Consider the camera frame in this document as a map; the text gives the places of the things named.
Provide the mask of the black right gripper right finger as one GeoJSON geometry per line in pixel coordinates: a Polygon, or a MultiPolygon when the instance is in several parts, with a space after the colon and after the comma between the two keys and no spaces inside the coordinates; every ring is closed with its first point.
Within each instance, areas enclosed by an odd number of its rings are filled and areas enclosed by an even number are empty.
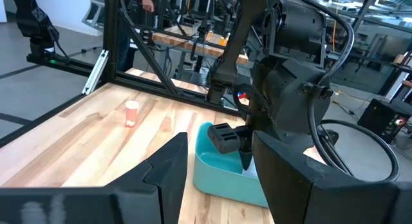
{"type": "Polygon", "coordinates": [[[253,153],[275,224],[397,222],[393,183],[348,176],[262,131],[253,133],[253,153]]]}

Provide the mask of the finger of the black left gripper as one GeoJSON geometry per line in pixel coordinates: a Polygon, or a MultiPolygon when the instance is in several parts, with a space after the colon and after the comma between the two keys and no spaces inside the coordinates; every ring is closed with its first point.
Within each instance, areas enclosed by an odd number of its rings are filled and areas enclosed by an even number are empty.
{"type": "Polygon", "coordinates": [[[251,146],[241,147],[239,149],[239,156],[241,159],[242,168],[247,170],[252,161],[253,153],[251,146]]]}

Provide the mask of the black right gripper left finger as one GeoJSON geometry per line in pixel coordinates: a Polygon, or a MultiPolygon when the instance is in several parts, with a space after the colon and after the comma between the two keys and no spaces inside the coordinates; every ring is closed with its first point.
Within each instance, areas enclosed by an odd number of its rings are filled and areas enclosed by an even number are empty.
{"type": "Polygon", "coordinates": [[[177,223],[187,177],[187,133],[108,184],[115,223],[177,223]]]}

